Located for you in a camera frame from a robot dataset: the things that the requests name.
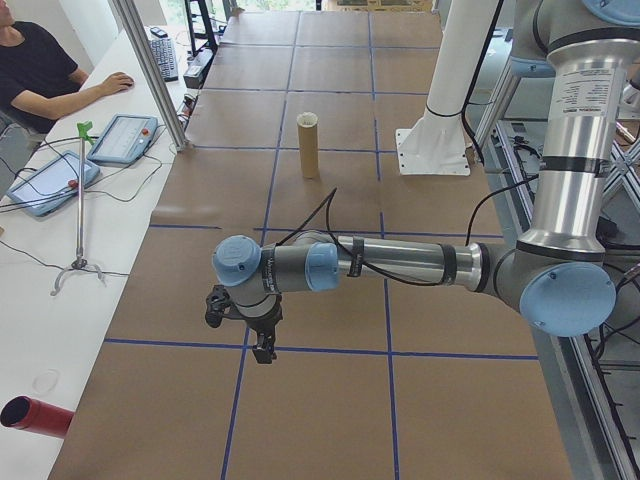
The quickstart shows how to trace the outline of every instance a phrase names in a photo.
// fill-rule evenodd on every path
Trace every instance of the white desk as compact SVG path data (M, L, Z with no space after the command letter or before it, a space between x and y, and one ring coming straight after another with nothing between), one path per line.
M186 53L178 54L182 56L180 63L186 64ZM93 122L91 133L98 135L116 113L154 115L163 123L124 32L92 72L87 86L101 82L114 71L130 74L136 80L135 87L60 120L48 141L77 136L76 123L86 120ZM186 92L182 78L167 86L178 107ZM78 145L74 142L56 148L77 151ZM148 154L163 165L133 201L120 203L96 193L86 196L85 258L104 270L131 270L173 162L175 150L167 132ZM54 157L51 150L43 148L28 166L37 168ZM154 160L142 158L96 188L129 198L157 165ZM101 168L103 175L116 170ZM6 203L9 200L5 197L2 204ZM2 213L0 226L6 231L1 239L46 263L66 267L75 259L76 216L77 200L69 201L44 219L35 219L22 210ZM15 396L27 395L74 410L126 283L126 278L108 276L102 284L96 275L74 272L65 276L62 291L52 297L49 292L57 274L57 269L42 267L0 245L2 406ZM57 384L48 392L38 391L34 380L51 371L59 374ZM0 427L0 478L47 478L61 445L62 440Z

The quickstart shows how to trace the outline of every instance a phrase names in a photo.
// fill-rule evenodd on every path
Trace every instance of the green clip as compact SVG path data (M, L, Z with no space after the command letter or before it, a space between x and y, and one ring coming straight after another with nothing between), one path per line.
M93 145L95 141L93 140L93 138L89 136L89 130L93 128L93 122L88 120L84 123L78 123L77 126L78 126L78 136L81 139L86 140L91 145Z

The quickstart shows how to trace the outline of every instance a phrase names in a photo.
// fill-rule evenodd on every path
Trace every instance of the red cylinder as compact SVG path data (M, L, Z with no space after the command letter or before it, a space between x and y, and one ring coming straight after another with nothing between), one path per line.
M64 438L73 412L29 397L16 397L0 413L0 423L33 433Z

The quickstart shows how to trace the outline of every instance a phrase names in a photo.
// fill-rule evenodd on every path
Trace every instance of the keyboard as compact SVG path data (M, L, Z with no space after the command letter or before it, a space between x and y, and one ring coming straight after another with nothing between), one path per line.
M178 62L176 60L176 50L173 41L170 38L154 38L149 40L151 52L158 67L160 74L165 82L171 82L178 79Z

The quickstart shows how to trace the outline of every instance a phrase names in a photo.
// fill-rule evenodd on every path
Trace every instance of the cardboard tube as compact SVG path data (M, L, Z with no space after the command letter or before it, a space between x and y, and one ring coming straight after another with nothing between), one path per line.
M0 422L5 427L64 438L73 412L29 397L16 397L5 405Z
M298 143L300 166L304 178L316 178L318 171L318 116L304 112L298 115Z

